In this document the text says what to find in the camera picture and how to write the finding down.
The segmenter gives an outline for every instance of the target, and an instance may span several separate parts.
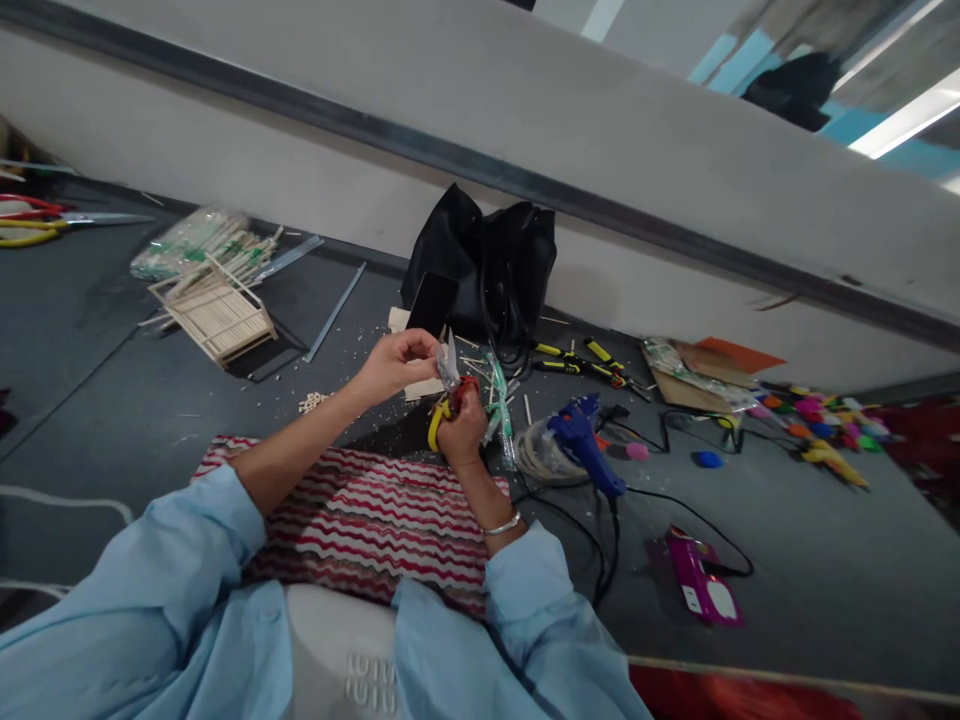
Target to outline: person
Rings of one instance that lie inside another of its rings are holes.
[[[357,417],[436,377],[438,348],[423,330],[382,338],[314,410],[153,501],[62,601],[0,636],[0,716],[649,717],[559,541],[520,519],[487,473],[472,391],[438,444],[487,533],[488,627],[409,578],[392,609],[241,585],[264,518]]]

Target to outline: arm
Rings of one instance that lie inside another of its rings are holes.
[[[453,422],[444,422],[437,431],[437,444],[457,475],[470,511],[484,530],[493,530],[510,522],[516,512],[510,498],[505,497],[480,459],[480,440],[487,429],[487,416],[473,388],[463,395],[460,414]],[[484,542],[493,557],[527,531],[521,520],[512,530],[487,535]]]
[[[425,330],[385,335],[347,385],[231,461],[264,517],[269,515],[347,425],[411,383],[437,377],[437,340]]]
[[[67,699],[63,707],[72,708],[69,716],[100,717],[181,672],[263,545],[263,515],[357,415],[434,376],[436,345],[422,330],[381,339],[357,376],[320,407],[232,467],[150,503],[66,598],[0,636],[0,665],[17,671],[0,673],[0,697],[69,699],[97,687],[103,692],[83,695],[85,704]],[[57,682],[38,685],[38,677]]]
[[[481,528],[514,514],[480,459],[486,415],[467,391],[460,415],[437,443]],[[586,599],[574,592],[563,548],[539,522],[486,537],[487,617],[504,650],[537,692],[571,717],[649,717],[627,674],[623,651]]]

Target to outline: blue glue gun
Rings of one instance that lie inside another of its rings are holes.
[[[600,410],[600,396],[583,395],[570,401],[547,421],[557,443],[567,451],[607,497],[619,497],[627,490],[626,483],[614,475],[607,464],[593,433],[593,417]]]

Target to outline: metal rod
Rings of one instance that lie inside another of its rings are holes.
[[[283,270],[290,263],[294,262],[295,260],[299,260],[311,250],[314,250],[320,247],[326,241],[327,241],[326,238],[321,239],[319,235],[313,235],[312,237],[308,237],[306,240],[304,240],[302,243],[297,245],[295,248],[293,248],[292,250],[287,250],[287,252],[285,252],[283,255],[281,255],[276,260],[274,260],[269,265],[267,265],[265,268],[263,268],[259,273],[257,273],[254,276],[253,282],[262,282],[266,280],[268,277],[270,277],[274,273],[279,272],[280,270]]]
[[[347,286],[347,289],[343,291],[343,295],[337,301],[336,306],[333,308],[333,312],[330,313],[330,317],[327,318],[327,324],[323,326],[323,330],[320,331],[320,335],[313,343],[313,347],[310,348],[310,352],[307,353],[307,356],[304,358],[307,362],[313,362],[314,355],[317,354],[317,350],[320,349],[320,345],[323,343],[324,338],[327,337],[327,333],[330,332],[330,328],[333,327],[333,321],[337,319],[337,315],[340,314],[340,310],[347,302],[347,298],[350,297],[350,293],[353,292],[353,288],[357,286],[357,282],[360,280],[360,276],[363,275],[363,271],[366,269],[367,264],[363,263],[360,268],[357,270],[357,274],[353,276],[353,280],[350,281],[350,284]]]

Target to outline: red scissors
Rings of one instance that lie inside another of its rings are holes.
[[[0,215],[0,228],[18,228],[20,230],[39,230],[25,236],[17,234],[10,237],[0,235],[0,248],[22,248],[37,245],[60,235],[61,230],[73,226],[89,225],[129,225],[131,223],[152,222],[154,218],[146,215],[128,213],[80,213],[65,212],[66,205],[24,197],[23,195],[0,194],[0,202],[15,201],[23,203],[27,209],[20,209],[6,215]]]

